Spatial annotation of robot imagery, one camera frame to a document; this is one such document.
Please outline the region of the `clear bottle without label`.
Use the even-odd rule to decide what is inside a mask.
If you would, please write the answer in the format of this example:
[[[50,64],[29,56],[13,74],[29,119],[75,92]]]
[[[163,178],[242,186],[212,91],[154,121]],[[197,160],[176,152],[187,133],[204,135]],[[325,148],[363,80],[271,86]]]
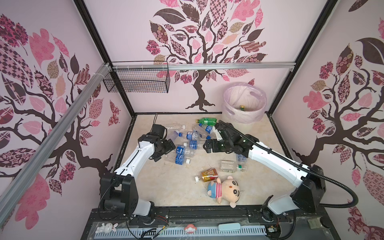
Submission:
[[[167,124],[165,125],[165,128],[170,131],[180,131],[185,130],[186,126],[182,124]]]

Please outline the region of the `white bin pink liner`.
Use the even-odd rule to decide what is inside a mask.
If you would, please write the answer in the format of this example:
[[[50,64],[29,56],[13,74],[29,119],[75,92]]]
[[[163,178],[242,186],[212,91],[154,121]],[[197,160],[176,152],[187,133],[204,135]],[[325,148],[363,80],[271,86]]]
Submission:
[[[266,93],[247,83],[236,82],[223,92],[222,114],[232,122],[252,124],[260,121],[267,106]]]

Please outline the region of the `clear bottle blue label front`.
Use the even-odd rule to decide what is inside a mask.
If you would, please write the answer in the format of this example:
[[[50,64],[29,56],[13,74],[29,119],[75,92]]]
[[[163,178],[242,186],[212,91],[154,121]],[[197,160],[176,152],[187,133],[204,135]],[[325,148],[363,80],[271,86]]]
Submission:
[[[177,154],[175,152],[171,152],[165,155],[164,158],[166,161],[177,164],[177,165],[184,165],[184,164],[189,165],[191,163],[191,160],[188,159],[185,155]]]

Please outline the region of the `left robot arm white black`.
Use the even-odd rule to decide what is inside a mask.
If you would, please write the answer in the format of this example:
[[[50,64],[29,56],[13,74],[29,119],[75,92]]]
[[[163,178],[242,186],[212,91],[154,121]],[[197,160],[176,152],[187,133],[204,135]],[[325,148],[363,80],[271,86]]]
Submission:
[[[153,124],[151,131],[138,139],[138,145],[128,159],[112,173],[101,179],[101,199],[98,209],[126,216],[152,216],[154,203],[139,198],[135,177],[147,160],[158,162],[176,149],[167,137],[167,128]]]

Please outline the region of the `Pocari Sweat blue bottle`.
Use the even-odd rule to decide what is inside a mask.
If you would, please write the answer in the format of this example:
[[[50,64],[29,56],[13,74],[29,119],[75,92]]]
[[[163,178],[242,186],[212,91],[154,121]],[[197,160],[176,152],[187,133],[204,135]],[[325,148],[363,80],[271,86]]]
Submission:
[[[199,127],[201,127],[208,134],[212,134],[215,131],[214,126],[210,126],[210,125],[202,124],[202,123],[199,123],[198,125],[199,125]]]

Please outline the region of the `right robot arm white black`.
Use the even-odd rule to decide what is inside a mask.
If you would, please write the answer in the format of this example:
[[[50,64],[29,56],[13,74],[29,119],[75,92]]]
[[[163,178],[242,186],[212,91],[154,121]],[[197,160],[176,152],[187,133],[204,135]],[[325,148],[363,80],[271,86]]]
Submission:
[[[216,138],[206,140],[203,148],[207,153],[235,153],[257,161],[281,175],[293,186],[293,190],[269,196],[260,209],[266,222],[273,222],[278,215],[300,209],[315,213],[325,194],[326,185],[320,167],[299,164],[266,146],[259,139],[243,134],[232,124],[219,121],[215,125]]]

